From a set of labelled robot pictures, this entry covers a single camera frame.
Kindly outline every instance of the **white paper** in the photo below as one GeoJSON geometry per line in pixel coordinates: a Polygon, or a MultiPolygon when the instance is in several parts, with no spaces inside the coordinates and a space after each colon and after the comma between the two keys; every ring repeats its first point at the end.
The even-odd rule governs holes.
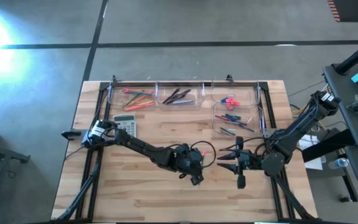
{"type": "MultiPolygon", "coordinates": [[[[319,141],[317,139],[317,136],[310,136],[310,135],[306,134],[299,140],[298,143],[299,143],[300,148],[302,150],[304,150],[312,145],[319,143],[319,141]]],[[[307,169],[323,170],[323,165],[321,164],[321,157],[319,157],[317,159],[313,159],[312,161],[306,162],[305,167],[307,169]]]]}

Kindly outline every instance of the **black metal frame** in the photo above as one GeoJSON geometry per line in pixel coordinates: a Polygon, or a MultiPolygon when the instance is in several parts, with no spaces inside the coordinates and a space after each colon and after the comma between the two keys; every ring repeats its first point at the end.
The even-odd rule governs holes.
{"type": "MultiPolygon", "coordinates": [[[[204,84],[205,84],[205,86],[212,86],[212,82],[205,82],[204,84]]],[[[97,100],[96,106],[98,106],[102,103],[103,95],[104,95],[104,92],[106,91],[108,85],[109,85],[108,82],[100,83],[99,95],[98,95],[98,100],[97,100]]],[[[155,85],[154,82],[140,82],[140,83],[139,82],[136,82],[136,83],[135,82],[124,82],[124,83],[117,83],[115,87],[154,86],[154,85],[155,85]]],[[[192,85],[192,84],[189,82],[172,82],[172,83],[166,82],[166,83],[164,83],[164,85],[187,86],[187,85],[192,85]]],[[[234,83],[217,82],[217,83],[213,83],[213,85],[214,86],[254,87],[255,90],[257,90],[258,87],[260,87],[260,89],[262,89],[264,91],[266,105],[267,105],[267,112],[268,112],[271,128],[277,127],[276,122],[275,122],[274,112],[273,112],[272,101],[270,98],[269,86],[268,86],[267,82],[234,82],[234,83]]],[[[260,99],[258,106],[261,107],[261,109],[263,110],[262,99],[260,99]]],[[[110,108],[111,108],[111,105],[108,103],[108,101],[106,101],[106,108],[104,110],[104,118],[103,119],[109,119],[110,108]]],[[[88,150],[86,159],[85,159],[85,167],[84,167],[84,172],[83,172],[83,178],[81,181],[81,187],[85,184],[85,182],[90,174],[92,157],[93,157],[93,151],[88,150]]],[[[97,160],[98,160],[97,163],[99,164],[98,173],[100,173],[102,158],[103,158],[103,149],[100,149],[100,150],[98,150],[98,155],[97,155],[97,160]]],[[[282,180],[284,181],[284,183],[289,185],[285,168],[282,170],[282,173],[280,174],[280,176],[281,176],[282,180]]],[[[87,214],[86,218],[82,218],[83,203],[84,203],[84,201],[82,199],[80,201],[78,208],[76,209],[74,220],[51,220],[50,222],[52,222],[52,223],[93,222],[93,213],[94,213],[94,206],[96,203],[96,197],[97,197],[97,191],[98,191],[98,182],[99,182],[99,175],[95,178],[92,189],[91,189],[91,198],[89,200],[88,214],[87,214]]],[[[281,205],[281,201],[280,201],[280,194],[278,192],[277,183],[276,183],[276,181],[273,180],[273,178],[271,178],[271,183],[272,183],[273,199],[275,202],[275,208],[276,208],[276,213],[277,213],[277,220],[279,221],[284,218],[283,211],[282,211],[282,205],[281,205]]],[[[293,209],[292,205],[289,203],[287,197],[285,197],[285,199],[286,199],[289,218],[295,218],[295,213],[294,213],[294,209],[293,209]]]]}

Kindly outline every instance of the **wooden tabletop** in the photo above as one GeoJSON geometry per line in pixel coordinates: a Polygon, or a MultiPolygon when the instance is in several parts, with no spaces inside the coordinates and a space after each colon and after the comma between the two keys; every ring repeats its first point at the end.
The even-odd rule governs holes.
{"type": "MultiPolygon", "coordinates": [[[[267,81],[273,112],[278,128],[286,128],[292,122],[290,106],[281,80],[267,81]]],[[[93,119],[100,82],[84,82],[73,128],[88,129],[93,119]]],[[[225,89],[228,94],[242,94],[243,88],[225,89]]],[[[210,141],[216,149],[234,144],[234,140],[218,134],[214,129],[214,101],[210,87],[205,88],[205,100],[199,110],[130,111],[136,116],[137,138],[154,146],[175,143],[210,141]]],[[[265,106],[265,119],[270,127],[265,106]]],[[[125,111],[110,112],[114,114],[125,111]]],[[[254,150],[262,140],[245,143],[244,149],[254,150]]],[[[79,148],[79,141],[68,145],[67,153],[79,148]]],[[[207,145],[198,146],[207,152],[206,161],[212,158],[207,145]]],[[[63,166],[52,217],[61,215],[78,193],[86,158],[86,150],[70,156],[63,166]]],[[[286,165],[291,191],[313,216],[317,216],[308,176],[301,153],[294,152],[286,165]]],[[[247,186],[237,189],[237,177],[230,171],[213,164],[203,170],[204,181],[192,186],[190,178],[179,179],[179,173],[158,168],[150,159],[122,146],[110,146],[104,150],[98,185],[94,222],[267,222],[276,221],[270,178],[263,171],[246,170],[247,186]]],[[[89,194],[85,200],[83,216],[88,211],[89,194]]],[[[285,200],[280,198],[284,214],[285,200]]]]}

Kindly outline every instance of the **plastic container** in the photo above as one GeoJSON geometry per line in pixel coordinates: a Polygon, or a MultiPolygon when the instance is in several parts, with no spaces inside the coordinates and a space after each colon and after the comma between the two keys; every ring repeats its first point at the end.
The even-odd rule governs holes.
{"type": "Polygon", "coordinates": [[[222,103],[226,97],[233,97],[240,106],[256,106],[260,102],[260,87],[256,83],[241,81],[212,80],[212,100],[222,103]]]}
{"type": "Polygon", "coordinates": [[[345,168],[349,165],[349,160],[346,158],[339,158],[334,161],[329,162],[328,167],[330,169],[339,169],[339,168],[345,168]]]}
{"type": "Polygon", "coordinates": [[[203,81],[157,83],[157,103],[163,111],[198,110],[201,108],[204,100],[205,85],[203,81]],[[173,103],[164,103],[175,93],[175,90],[178,90],[176,94],[183,93],[184,91],[188,91],[188,93],[173,103]]]}
{"type": "Polygon", "coordinates": [[[215,103],[212,120],[213,136],[222,138],[235,138],[236,136],[243,138],[259,137],[262,136],[265,126],[263,111],[258,106],[235,106],[232,110],[229,110],[226,105],[215,103]],[[237,121],[246,125],[241,127],[238,124],[234,124],[233,120],[228,121],[227,118],[221,117],[227,115],[241,117],[237,121]]]}
{"type": "Polygon", "coordinates": [[[117,83],[114,87],[111,107],[115,110],[128,112],[138,110],[154,110],[156,92],[157,84],[155,82],[147,84],[117,83]],[[149,94],[144,95],[138,94],[137,92],[149,94]]]}

